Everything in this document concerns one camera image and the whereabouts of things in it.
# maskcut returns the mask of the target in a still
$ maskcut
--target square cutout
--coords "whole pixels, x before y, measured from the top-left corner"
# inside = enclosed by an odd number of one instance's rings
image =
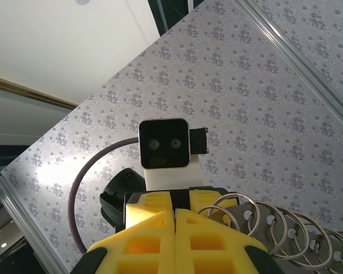
[[[236,273],[232,260],[228,258],[194,258],[193,266],[194,274]]]
[[[122,261],[117,265],[117,274],[158,274],[157,261]]]
[[[125,248],[124,254],[156,254],[160,253],[160,237],[136,236],[132,237]]]
[[[224,238],[215,233],[194,233],[190,235],[191,250],[226,250]]]

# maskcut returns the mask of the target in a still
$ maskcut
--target black screen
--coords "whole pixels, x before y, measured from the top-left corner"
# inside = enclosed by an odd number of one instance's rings
[[[184,119],[146,120],[139,125],[141,165],[145,169],[186,167],[189,126]]]

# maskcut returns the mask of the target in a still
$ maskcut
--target patterned wallpaper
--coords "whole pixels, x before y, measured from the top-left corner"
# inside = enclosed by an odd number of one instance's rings
[[[343,0],[255,0],[343,96]]]
[[[205,1],[3,171],[69,269],[80,257],[66,213],[77,172],[137,136],[143,119],[167,117],[209,127],[206,184],[343,229],[343,126],[232,1]],[[136,145],[104,157],[81,184],[76,219],[87,247],[114,232],[99,195],[130,166],[142,174]]]

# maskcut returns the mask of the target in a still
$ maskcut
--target wall molding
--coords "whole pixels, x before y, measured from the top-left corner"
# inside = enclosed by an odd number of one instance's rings
[[[343,96],[254,0],[234,0],[301,79],[343,124]]]
[[[0,175],[0,201],[13,218],[26,240],[34,250],[41,266],[48,274],[67,274],[61,258],[55,253],[43,233],[23,208],[22,203],[8,186],[8,182]]]
[[[0,78],[0,90],[41,101],[47,104],[52,104],[54,106],[63,107],[68,110],[73,110],[78,106],[77,104],[70,103],[68,101],[50,96],[37,90],[33,90],[32,88],[21,86],[20,84],[9,82],[8,80],[4,80],[2,78]]]

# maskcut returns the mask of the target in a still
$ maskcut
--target yellow foam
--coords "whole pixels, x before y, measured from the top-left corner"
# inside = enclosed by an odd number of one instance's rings
[[[93,244],[107,255],[96,274],[174,274],[174,219],[162,211],[143,222]]]
[[[258,274],[244,247],[266,251],[258,240],[186,209],[179,209],[176,274]]]
[[[172,210],[169,191],[142,194],[137,203],[126,205],[126,228],[130,228],[161,211]]]

